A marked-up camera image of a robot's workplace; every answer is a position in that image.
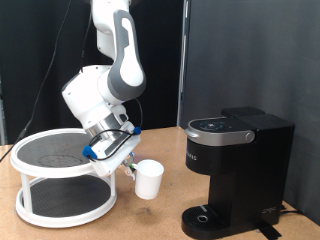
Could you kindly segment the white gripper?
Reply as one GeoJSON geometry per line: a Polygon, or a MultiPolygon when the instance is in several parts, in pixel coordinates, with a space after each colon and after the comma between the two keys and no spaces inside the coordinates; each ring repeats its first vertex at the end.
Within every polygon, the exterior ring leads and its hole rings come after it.
{"type": "MultiPolygon", "coordinates": [[[[130,155],[140,142],[141,130],[131,122],[120,129],[103,130],[89,142],[89,160],[100,177],[111,175],[121,164],[133,169],[134,156],[130,155]]],[[[126,175],[136,181],[135,171],[126,171],[126,175]]]]}

